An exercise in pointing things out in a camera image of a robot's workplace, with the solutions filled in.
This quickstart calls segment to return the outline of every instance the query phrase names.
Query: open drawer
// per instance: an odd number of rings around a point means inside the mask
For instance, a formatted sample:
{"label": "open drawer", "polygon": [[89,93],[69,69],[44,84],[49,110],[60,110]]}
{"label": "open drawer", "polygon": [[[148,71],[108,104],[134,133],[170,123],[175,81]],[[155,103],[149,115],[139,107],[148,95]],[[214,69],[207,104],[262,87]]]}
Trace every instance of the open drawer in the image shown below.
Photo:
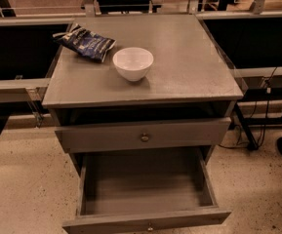
{"label": "open drawer", "polygon": [[67,153],[220,144],[230,118],[104,123],[58,127]]}
{"label": "open drawer", "polygon": [[68,233],[124,233],[222,223],[200,150],[92,152],[84,156],[77,216]]}

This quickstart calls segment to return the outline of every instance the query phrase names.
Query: concrete floor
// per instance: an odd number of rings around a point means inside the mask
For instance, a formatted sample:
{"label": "concrete floor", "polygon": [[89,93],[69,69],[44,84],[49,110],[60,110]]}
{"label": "concrete floor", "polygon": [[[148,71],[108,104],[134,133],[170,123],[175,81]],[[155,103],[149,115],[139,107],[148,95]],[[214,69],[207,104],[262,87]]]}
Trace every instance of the concrete floor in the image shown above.
{"label": "concrete floor", "polygon": [[[258,151],[214,150],[207,170],[220,207],[232,210],[222,225],[156,233],[282,233],[282,157],[275,147],[281,136],[282,129],[267,130]],[[237,138],[229,131],[222,144]],[[75,216],[78,181],[50,117],[40,129],[32,117],[12,117],[0,136],[0,234],[65,233],[61,224]]]}

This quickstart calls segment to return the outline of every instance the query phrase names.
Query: bowl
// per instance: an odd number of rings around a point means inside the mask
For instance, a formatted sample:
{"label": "bowl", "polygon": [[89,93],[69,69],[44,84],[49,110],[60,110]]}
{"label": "bowl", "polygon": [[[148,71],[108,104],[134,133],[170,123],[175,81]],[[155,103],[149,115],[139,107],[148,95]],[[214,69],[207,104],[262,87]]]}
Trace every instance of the bowl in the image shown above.
{"label": "bowl", "polygon": [[153,55],[142,48],[126,48],[113,56],[118,73],[131,82],[139,81],[149,71]]}

